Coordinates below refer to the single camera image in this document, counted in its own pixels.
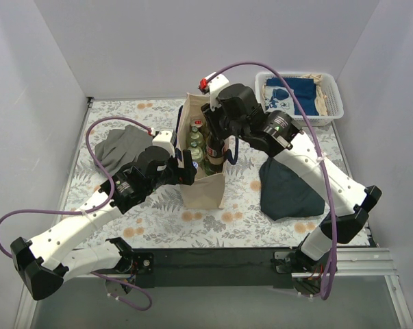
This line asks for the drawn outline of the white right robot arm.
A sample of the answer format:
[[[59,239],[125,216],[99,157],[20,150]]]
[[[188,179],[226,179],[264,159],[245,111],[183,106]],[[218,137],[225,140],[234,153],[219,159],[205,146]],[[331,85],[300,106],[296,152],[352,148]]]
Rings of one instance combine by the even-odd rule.
[[[291,116],[281,110],[265,112],[248,86],[203,79],[199,89],[210,96],[201,111],[216,138],[234,136],[263,151],[329,204],[330,213],[291,256],[302,271],[315,271],[326,253],[337,244],[349,243],[361,231],[382,191],[345,175],[322,154],[316,138],[310,138]]]

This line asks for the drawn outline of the beige canvas tote bag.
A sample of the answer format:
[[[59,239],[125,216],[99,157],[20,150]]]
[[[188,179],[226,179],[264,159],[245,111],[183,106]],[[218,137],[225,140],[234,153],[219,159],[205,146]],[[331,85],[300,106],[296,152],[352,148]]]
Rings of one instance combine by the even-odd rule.
[[[206,122],[201,107],[207,103],[209,103],[208,96],[187,94],[183,106],[179,109],[175,149],[180,166],[183,166],[182,151],[188,148],[187,138],[190,123],[193,119],[202,119],[203,122]],[[226,160],[221,173],[207,176],[201,172],[199,177],[195,177],[195,182],[192,185],[181,185],[184,206],[199,210],[224,208],[226,170],[230,168],[231,164]]]

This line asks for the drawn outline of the dark cola bottle red cap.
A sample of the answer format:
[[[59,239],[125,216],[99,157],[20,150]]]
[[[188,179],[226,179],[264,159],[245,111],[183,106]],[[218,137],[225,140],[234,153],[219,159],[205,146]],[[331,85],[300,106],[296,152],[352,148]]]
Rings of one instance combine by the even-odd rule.
[[[220,166],[223,164],[223,154],[224,154],[225,142],[209,133],[206,139],[206,152],[208,161],[215,166]]]

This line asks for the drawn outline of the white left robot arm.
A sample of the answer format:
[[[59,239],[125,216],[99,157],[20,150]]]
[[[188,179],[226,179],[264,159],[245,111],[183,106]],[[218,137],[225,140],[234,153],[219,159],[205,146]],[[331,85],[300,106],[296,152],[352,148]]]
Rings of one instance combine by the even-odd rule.
[[[191,185],[197,172],[190,151],[182,162],[158,146],[146,148],[138,158],[122,166],[84,204],[90,214],[67,217],[26,241],[19,237],[10,245],[12,260],[34,300],[54,294],[67,280],[93,271],[138,273],[142,261],[122,238],[108,239],[97,247],[77,246],[105,224],[143,203],[162,185]]]

